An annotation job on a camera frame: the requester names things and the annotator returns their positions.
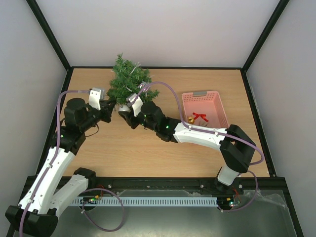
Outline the clear string lights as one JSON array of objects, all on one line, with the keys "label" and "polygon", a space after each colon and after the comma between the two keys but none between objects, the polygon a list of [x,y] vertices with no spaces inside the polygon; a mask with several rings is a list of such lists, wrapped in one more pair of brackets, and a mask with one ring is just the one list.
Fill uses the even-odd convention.
[{"label": "clear string lights", "polygon": [[114,94],[138,93],[140,91],[138,85],[141,82],[152,82],[149,70],[142,69],[139,63],[133,63],[123,58],[117,59],[113,71],[115,75],[110,86]]}]

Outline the small green christmas tree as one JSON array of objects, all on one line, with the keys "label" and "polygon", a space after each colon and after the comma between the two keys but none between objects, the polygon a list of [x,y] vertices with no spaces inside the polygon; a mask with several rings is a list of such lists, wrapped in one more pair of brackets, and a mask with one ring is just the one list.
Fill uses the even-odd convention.
[{"label": "small green christmas tree", "polygon": [[124,59],[122,54],[117,55],[113,72],[107,96],[119,104],[125,104],[128,96],[137,94],[141,90],[141,85],[152,83],[148,69],[141,68],[139,63]]}]

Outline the pink plastic basket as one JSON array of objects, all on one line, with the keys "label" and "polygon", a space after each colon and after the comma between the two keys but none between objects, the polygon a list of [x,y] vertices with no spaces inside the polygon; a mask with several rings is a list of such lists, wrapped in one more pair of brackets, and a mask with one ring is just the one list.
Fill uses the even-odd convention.
[{"label": "pink plastic basket", "polygon": [[[196,91],[186,92],[182,94],[182,103],[185,113],[185,121],[187,117],[194,117],[193,113],[206,114],[211,128],[228,128],[229,123],[227,116],[217,91]],[[201,118],[195,120],[194,125],[198,125]]]}]

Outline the white ball ornament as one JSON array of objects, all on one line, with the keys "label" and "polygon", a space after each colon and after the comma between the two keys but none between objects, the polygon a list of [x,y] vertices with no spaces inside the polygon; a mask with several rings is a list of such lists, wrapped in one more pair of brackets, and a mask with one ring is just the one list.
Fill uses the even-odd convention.
[{"label": "white ball ornament", "polygon": [[130,112],[130,108],[127,105],[119,105],[118,111],[119,112]]}]

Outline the silver gift box ornament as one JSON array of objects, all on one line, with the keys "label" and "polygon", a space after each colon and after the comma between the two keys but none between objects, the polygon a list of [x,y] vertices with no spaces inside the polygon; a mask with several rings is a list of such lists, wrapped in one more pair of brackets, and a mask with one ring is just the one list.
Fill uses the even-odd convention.
[{"label": "silver gift box ornament", "polygon": [[150,86],[148,82],[143,81],[138,85],[138,88],[140,89],[140,91],[146,92],[147,90],[150,89]]}]

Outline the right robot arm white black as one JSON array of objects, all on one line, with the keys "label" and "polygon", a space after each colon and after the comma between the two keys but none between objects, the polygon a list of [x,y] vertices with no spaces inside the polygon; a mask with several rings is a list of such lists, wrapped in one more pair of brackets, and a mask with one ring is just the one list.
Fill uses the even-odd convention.
[{"label": "right robot arm white black", "polygon": [[229,128],[201,128],[182,123],[179,119],[165,116],[154,102],[141,106],[120,105],[118,114],[131,128],[141,125],[165,142],[192,143],[220,151],[225,165],[216,176],[215,187],[223,194],[233,187],[235,178],[248,171],[255,152],[255,143],[234,124]]}]

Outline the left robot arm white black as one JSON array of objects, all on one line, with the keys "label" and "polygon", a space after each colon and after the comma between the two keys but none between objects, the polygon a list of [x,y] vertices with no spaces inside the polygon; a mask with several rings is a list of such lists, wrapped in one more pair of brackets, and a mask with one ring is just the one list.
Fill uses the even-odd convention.
[{"label": "left robot arm white black", "polygon": [[94,171],[79,168],[61,188],[57,186],[86,139],[85,132],[98,122],[110,123],[114,100],[100,100],[94,108],[81,98],[70,99],[64,108],[65,125],[51,141],[46,161],[31,188],[5,216],[16,231],[34,237],[49,237],[71,202],[95,185]]}]

